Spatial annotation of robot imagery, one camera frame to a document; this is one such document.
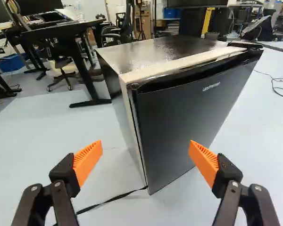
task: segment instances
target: orange gripper pad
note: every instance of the orange gripper pad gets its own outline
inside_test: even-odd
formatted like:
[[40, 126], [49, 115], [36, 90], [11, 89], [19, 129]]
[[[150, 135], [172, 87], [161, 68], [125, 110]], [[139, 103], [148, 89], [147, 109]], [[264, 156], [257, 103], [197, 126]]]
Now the orange gripper pad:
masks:
[[83, 186], [85, 180], [95, 164], [99, 161], [102, 154], [103, 149], [100, 140], [75, 153], [73, 169], [75, 170], [80, 187]]
[[208, 185], [213, 188], [215, 176], [219, 169], [217, 155], [191, 140], [189, 156], [207, 181]]

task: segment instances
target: blue storage box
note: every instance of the blue storage box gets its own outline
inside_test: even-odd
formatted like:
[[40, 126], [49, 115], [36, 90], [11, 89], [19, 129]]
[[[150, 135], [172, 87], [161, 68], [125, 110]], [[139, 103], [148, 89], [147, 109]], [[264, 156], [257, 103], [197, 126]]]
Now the blue storage box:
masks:
[[24, 67], [20, 57], [17, 54], [12, 54], [0, 58], [0, 69], [2, 72], [12, 72]]
[[176, 18], [176, 9], [175, 8], [164, 8], [164, 18]]
[[181, 18], [181, 9], [176, 9], [176, 18]]

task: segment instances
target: fridge top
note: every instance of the fridge top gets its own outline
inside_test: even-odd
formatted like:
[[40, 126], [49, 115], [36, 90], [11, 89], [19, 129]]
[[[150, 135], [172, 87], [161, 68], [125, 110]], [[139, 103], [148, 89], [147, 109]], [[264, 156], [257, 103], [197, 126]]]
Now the fridge top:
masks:
[[139, 71], [121, 74], [119, 75], [119, 79], [122, 84], [148, 83], [163, 76], [176, 76], [177, 72], [181, 69], [190, 69], [212, 62], [224, 61], [225, 59], [244, 53], [246, 50], [246, 48], [239, 47], [216, 48], [208, 52], [153, 65]]
[[175, 35], [96, 51], [117, 74], [124, 74], [226, 46], [227, 43], [222, 41]]

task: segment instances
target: black office chair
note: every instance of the black office chair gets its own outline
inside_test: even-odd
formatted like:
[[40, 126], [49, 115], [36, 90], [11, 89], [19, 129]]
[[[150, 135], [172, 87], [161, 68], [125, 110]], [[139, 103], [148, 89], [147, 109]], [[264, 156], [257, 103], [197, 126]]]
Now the black office chair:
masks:
[[40, 42], [38, 44], [40, 55], [48, 60], [54, 60], [55, 68], [60, 69], [62, 73], [61, 75], [54, 77], [53, 82], [47, 86], [47, 91], [51, 92], [51, 87], [63, 80], [67, 82], [68, 90], [73, 90], [69, 78], [75, 78], [75, 72], [65, 73], [63, 70], [63, 67], [72, 62], [72, 58], [67, 56], [67, 46], [55, 43], [52, 40], [46, 40], [46, 42]]
[[134, 30], [135, 20], [133, 20], [133, 23], [131, 23], [131, 7], [133, 8], [132, 18], [134, 18], [134, 1], [126, 0], [126, 16], [122, 28], [118, 28], [117, 26], [108, 26], [107, 28], [103, 28], [101, 33], [103, 46], [114, 46], [133, 41], [132, 32]]

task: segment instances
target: black mini fridge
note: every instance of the black mini fridge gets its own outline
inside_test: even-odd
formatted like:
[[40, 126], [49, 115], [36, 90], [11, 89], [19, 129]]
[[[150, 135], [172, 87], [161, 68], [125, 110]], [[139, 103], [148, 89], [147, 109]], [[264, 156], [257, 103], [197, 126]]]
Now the black mini fridge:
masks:
[[262, 55], [259, 45], [170, 36], [98, 49], [117, 118], [149, 194], [194, 167]]

